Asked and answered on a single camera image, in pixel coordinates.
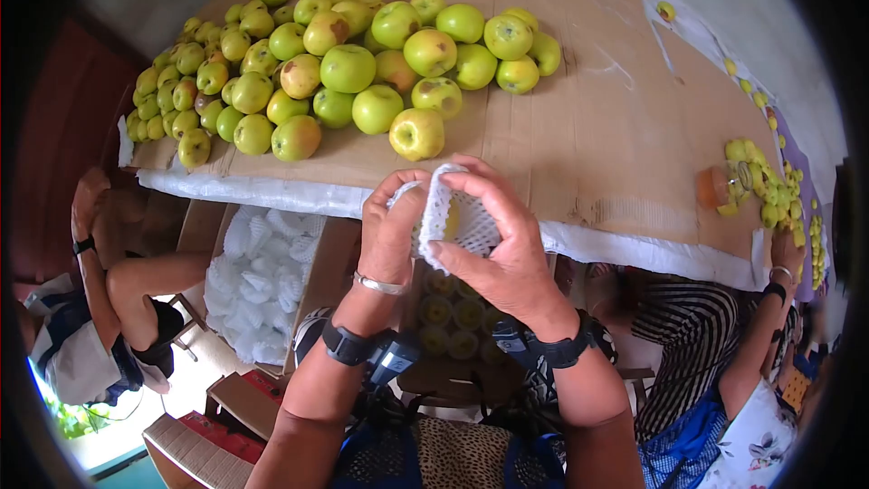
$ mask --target woman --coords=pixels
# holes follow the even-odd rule
[[[136,206],[110,190],[101,170],[89,170],[78,182],[71,212],[81,279],[64,274],[23,305],[16,302],[30,360],[65,404],[114,406],[121,393],[142,385],[168,393],[175,366],[170,343],[183,318],[151,297],[202,282],[210,255],[127,258],[120,225],[142,218]]]
[[[469,172],[445,173],[441,181],[479,197],[502,242],[488,259],[442,242],[434,243],[432,251],[451,273],[528,326],[541,342],[578,339],[581,315],[549,275],[534,216],[486,163],[461,155],[454,162]],[[403,184],[421,180],[428,185],[430,178],[422,170],[395,172],[365,202],[360,275],[380,284],[407,285],[411,231],[426,192],[413,188],[389,210],[386,202]],[[334,311],[331,325],[370,337],[394,320],[395,300],[357,281]],[[363,366],[333,359],[320,339],[289,381],[275,430],[248,487],[642,486],[631,409],[619,375],[600,348],[586,347],[573,361],[552,371],[564,425],[565,480],[550,439],[523,441],[500,427],[413,415],[409,425],[390,426],[378,422],[381,415],[368,418],[345,443]]]

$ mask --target hand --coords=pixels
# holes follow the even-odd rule
[[[501,244],[484,259],[457,244],[433,241],[432,253],[493,306],[534,331],[541,341],[575,338],[579,315],[549,274],[540,225],[505,178],[475,157],[455,155],[453,162],[470,172],[444,173],[440,181],[479,197],[494,218]]]
[[[422,185],[405,192],[387,210],[386,202],[399,187],[416,180]],[[382,283],[410,282],[410,237],[425,209],[430,181],[431,173],[424,170],[398,170],[389,174],[365,201],[361,275]]]
[[[110,188],[109,179],[99,168],[88,170],[78,180],[71,208],[73,240],[80,242],[85,240],[91,233],[97,204],[104,198],[103,193]]]

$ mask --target yellow apple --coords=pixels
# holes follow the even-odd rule
[[[531,49],[528,50],[528,57],[537,63],[541,76],[549,76],[561,64],[561,47],[555,38],[537,31]]]
[[[294,115],[308,113],[310,103],[308,100],[297,101],[289,97],[287,92],[279,87],[272,94],[266,105],[266,117],[275,125],[281,125]]]
[[[315,14],[331,9],[331,0],[299,0],[293,8],[293,21],[307,27]]]
[[[410,5],[420,13],[422,25],[434,25],[440,10],[447,7],[445,0],[410,0]]]
[[[440,10],[434,23],[437,30],[465,44],[479,41],[486,25],[482,12],[469,4],[448,5]]]
[[[238,151],[245,155],[262,155],[271,147],[274,127],[264,115],[246,115],[238,122],[232,139]]]
[[[444,146],[443,119],[434,110],[405,110],[389,127],[389,144],[407,160],[436,157]]]
[[[518,60],[528,53],[535,35],[528,24],[515,15],[496,15],[483,29],[486,48],[501,60]]]
[[[455,66],[455,42],[448,34],[430,29],[412,34],[404,44],[404,59],[420,76],[433,78]]]
[[[332,6],[332,11],[337,12],[347,19],[350,27],[348,38],[362,34],[371,26],[371,10],[368,5],[355,0],[343,0]]]
[[[374,83],[386,84],[400,94],[414,88],[416,72],[407,64],[404,53],[397,49],[387,49],[375,57],[376,71]]]
[[[375,14],[371,34],[389,49],[402,49],[411,34],[422,26],[422,19],[409,2],[390,2]]]
[[[310,115],[294,115],[271,135],[272,153],[284,161],[308,158],[320,147],[320,125]]]
[[[353,123],[365,134],[383,134],[403,109],[404,101],[395,89],[371,86],[353,100]]]
[[[504,91],[522,94],[537,85],[540,71],[530,57],[522,55],[518,60],[501,61],[498,70],[495,71],[494,79]]]
[[[193,129],[178,142],[178,160],[185,168],[201,167],[211,155],[211,138],[202,129]]]
[[[311,18],[305,34],[302,36],[308,53],[322,57],[335,46],[343,44],[350,35],[350,24],[343,14],[320,12]]]
[[[245,72],[232,88],[232,105],[242,114],[256,114],[272,94],[271,80],[262,72]]]
[[[450,120],[462,110],[462,90],[449,78],[423,78],[410,93],[414,108],[434,110]]]
[[[374,55],[362,46],[342,44],[326,52],[320,63],[320,81],[340,92],[360,92],[375,80]]]
[[[494,78],[498,60],[480,44],[462,44],[456,48],[455,83],[461,89],[482,89]]]
[[[307,99],[319,85],[320,60],[313,55],[297,55],[281,69],[281,88],[294,99]]]

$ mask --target white cloth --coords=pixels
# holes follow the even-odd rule
[[[796,438],[793,415],[778,405],[773,387],[761,378],[719,438],[721,455],[699,487],[747,489],[772,485]]]

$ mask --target cardboard box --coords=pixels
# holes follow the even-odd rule
[[[223,212],[223,220],[218,229],[217,239],[212,251],[212,258],[223,254],[223,237],[229,228],[229,223],[240,206],[228,204]],[[308,283],[296,310],[296,331],[301,318],[311,311],[322,307],[335,307],[347,294],[352,285],[353,270],[359,259],[359,241],[363,233],[363,224],[357,220],[327,217],[323,226],[320,241],[314,254],[314,262]],[[276,364],[256,363],[256,366],[277,379],[292,374],[296,369],[292,350],[288,351],[283,366]]]
[[[143,437],[168,489],[244,489],[254,468],[168,413],[145,429]]]
[[[238,1],[211,0],[198,16],[223,19]],[[751,233],[761,227],[759,201],[724,220],[699,210],[695,200],[694,175],[722,162],[729,139],[745,136],[768,157],[777,154],[766,118],[721,65],[650,23],[641,0],[446,1],[474,5],[487,18],[509,6],[526,7],[562,46],[561,66],[523,95],[494,83],[462,92],[462,112],[445,123],[443,152],[412,166],[433,170],[453,152],[469,153],[504,173],[540,220],[751,258]],[[175,143],[160,139],[136,151]],[[375,187],[411,166],[386,137],[352,127],[324,130],[315,155],[296,163],[216,144],[197,173]]]

